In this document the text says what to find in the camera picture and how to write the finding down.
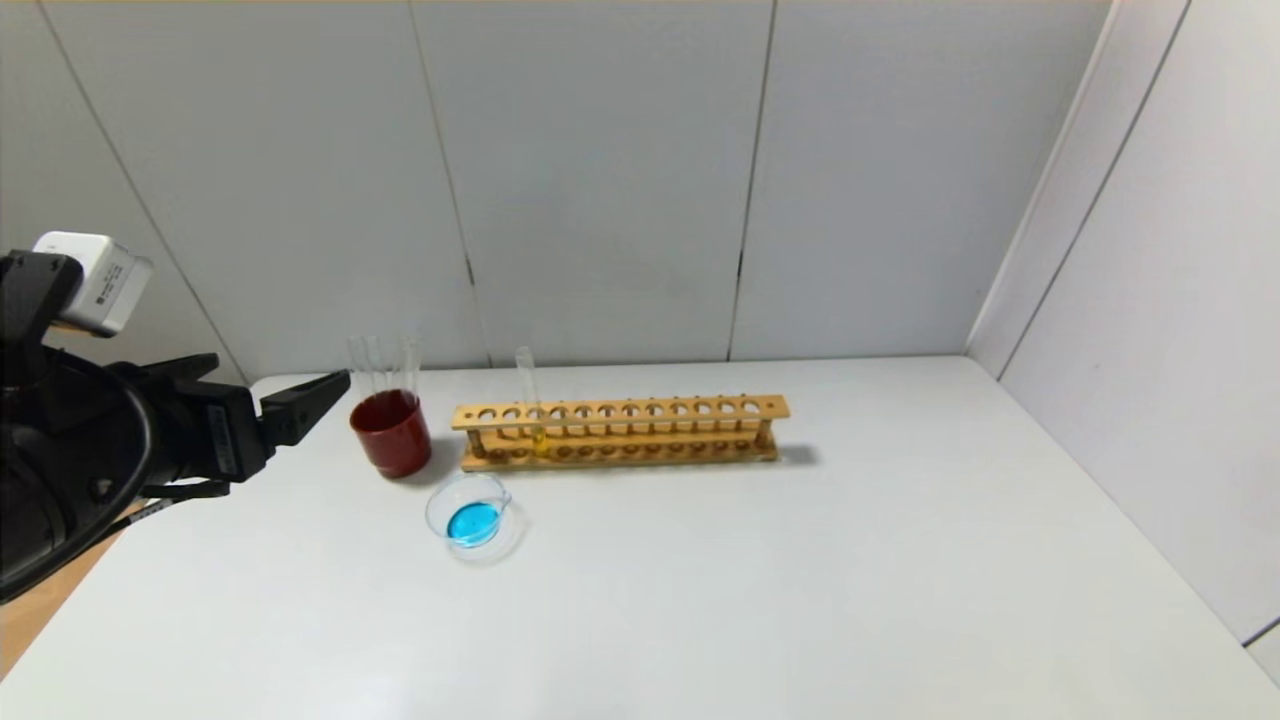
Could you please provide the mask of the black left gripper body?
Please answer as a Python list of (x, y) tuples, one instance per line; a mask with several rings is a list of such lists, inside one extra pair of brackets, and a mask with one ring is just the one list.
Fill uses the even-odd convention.
[(216, 354), (108, 365), (150, 407), (152, 460), (141, 497), (219, 497), (265, 466), (253, 398), (242, 386), (204, 379), (218, 368)]

